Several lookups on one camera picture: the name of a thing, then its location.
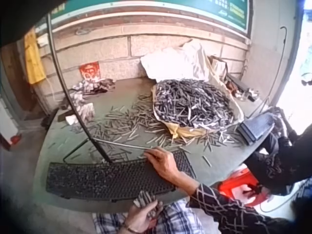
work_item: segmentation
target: metal rod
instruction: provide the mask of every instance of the metal rod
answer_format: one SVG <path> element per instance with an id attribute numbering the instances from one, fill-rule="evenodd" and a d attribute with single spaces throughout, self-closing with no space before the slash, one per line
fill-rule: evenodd
<path id="1" fill-rule="evenodd" d="M 63 73 L 61 71 L 60 65 L 59 65 L 59 60 L 58 60 L 58 56 L 56 54 L 55 51 L 55 44 L 54 44 L 54 39 L 53 39 L 53 33 L 52 33 L 52 26 L 51 26 L 51 13 L 48 13 L 48 15 L 46 16 L 46 23 L 47 23 L 47 33 L 48 33 L 48 39 L 49 39 L 49 45 L 50 45 L 50 51 L 51 51 L 51 56 L 52 56 L 52 60 L 55 66 L 55 70 L 57 72 L 58 75 L 58 79 L 59 82 L 62 86 L 62 89 L 64 91 L 65 97 L 68 100 L 69 105 L 71 106 L 72 110 L 74 111 L 74 114 L 79 122 L 79 124 L 81 125 L 83 131 L 85 132 L 85 134 L 88 136 L 89 140 L 92 142 L 92 144 L 94 145 L 94 147 L 98 150 L 98 152 L 102 155 L 102 157 L 109 163 L 112 163 L 112 161 L 110 160 L 110 158 L 107 156 L 106 152 L 103 150 L 103 148 L 100 146 L 100 144 L 98 142 L 96 142 L 94 140 L 94 138 L 92 137 L 92 135 L 90 134 L 89 130 L 87 129 L 87 127 L 85 126 L 85 124 L 83 123 L 77 109 L 74 106 L 74 103 L 72 101 L 72 99 L 70 98 L 69 92 L 67 90 L 67 86 L 63 77 Z"/>
<path id="2" fill-rule="evenodd" d="M 212 167 L 210 161 L 205 156 L 202 156 L 202 158 L 205 160 L 209 167 Z"/>
<path id="3" fill-rule="evenodd" d="M 81 146 L 83 146 L 85 143 L 89 141 L 89 138 L 86 138 L 82 143 L 80 143 L 78 146 L 76 146 L 71 152 L 69 152 L 64 158 L 63 162 L 67 163 L 65 160 L 68 158 L 71 154 L 73 154 L 77 149 L 79 149 Z"/>
<path id="4" fill-rule="evenodd" d="M 134 149 L 141 149 L 141 150 L 149 150 L 150 149 L 150 148 L 144 147 L 144 146 L 122 144 L 122 143 L 112 142 L 109 140 L 102 140 L 102 139 L 98 139 L 98 138 L 94 138 L 94 140 L 96 140 L 98 142 L 106 143 L 106 144 L 118 145 L 118 146 L 123 146 L 123 147 L 128 147 L 128 148 L 134 148 Z"/>

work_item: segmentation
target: hand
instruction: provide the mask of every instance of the hand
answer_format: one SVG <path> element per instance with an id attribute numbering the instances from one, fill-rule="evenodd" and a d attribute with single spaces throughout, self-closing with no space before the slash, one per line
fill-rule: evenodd
<path id="1" fill-rule="evenodd" d="M 175 179 L 179 177 L 180 171 L 176 167 L 176 161 L 171 152 L 156 147 L 146 150 L 144 155 L 162 178 L 174 184 Z"/>
<path id="2" fill-rule="evenodd" d="M 158 206 L 158 212 L 156 214 L 156 216 L 158 216 L 160 212 L 163 210 L 162 202 L 158 202 L 157 200 L 155 200 L 142 209 L 140 209 L 136 205 L 133 205 L 128 212 L 125 224 L 132 231 L 135 231 L 137 233 L 145 232 L 149 228 L 151 222 L 150 219 L 147 217 L 147 214 L 151 210 L 153 210 L 156 206 Z M 122 228 L 118 233 L 123 234 L 128 232 Z"/>
<path id="3" fill-rule="evenodd" d="M 284 110 L 282 108 L 280 108 L 280 107 L 273 107 L 272 109 L 273 109 L 273 113 L 274 114 L 280 115 L 283 118 L 284 121 L 287 120 L 286 116 L 285 116 L 285 113 L 284 113 Z"/>
<path id="4" fill-rule="evenodd" d="M 281 133 L 281 137 L 287 136 L 287 128 L 284 120 L 281 117 L 277 117 L 275 119 L 275 127 L 279 133 Z"/>

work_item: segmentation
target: brick wall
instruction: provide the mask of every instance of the brick wall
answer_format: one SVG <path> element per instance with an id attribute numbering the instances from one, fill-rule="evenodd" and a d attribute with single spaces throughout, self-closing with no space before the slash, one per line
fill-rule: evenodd
<path id="1" fill-rule="evenodd" d="M 217 55 L 228 63 L 229 72 L 241 78 L 248 46 L 241 41 L 209 31 L 161 23 L 130 23 L 103 26 L 87 35 L 77 36 L 72 29 L 56 35 L 58 59 L 67 87 L 82 80 L 79 66 L 99 61 L 101 76 L 115 80 L 146 76 L 140 57 L 167 47 L 181 46 L 191 39 L 200 39 L 207 54 Z M 49 47 L 40 48 L 47 79 L 37 90 L 52 110 L 63 98 Z"/>

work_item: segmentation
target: orange plastic stool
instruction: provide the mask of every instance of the orange plastic stool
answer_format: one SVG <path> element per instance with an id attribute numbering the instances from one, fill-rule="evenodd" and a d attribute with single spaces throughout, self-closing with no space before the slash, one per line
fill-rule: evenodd
<path id="1" fill-rule="evenodd" d="M 228 179 L 224 180 L 218 187 L 218 190 L 224 193 L 226 196 L 235 199 L 232 189 L 247 184 L 250 188 L 257 187 L 259 181 L 249 171 L 248 168 L 234 172 Z M 256 194 L 255 200 L 251 203 L 245 204 L 245 206 L 256 206 L 268 199 L 268 194 Z"/>

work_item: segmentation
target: wire mesh tray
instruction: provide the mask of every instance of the wire mesh tray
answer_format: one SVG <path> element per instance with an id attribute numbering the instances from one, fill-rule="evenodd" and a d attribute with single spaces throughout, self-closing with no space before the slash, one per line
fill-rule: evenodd
<path id="1" fill-rule="evenodd" d="M 183 151 L 174 151 L 176 165 L 191 177 L 194 171 Z M 108 164 L 50 163 L 46 181 L 49 193 L 86 200 L 135 199 L 141 190 L 151 194 L 174 191 L 145 159 Z"/>

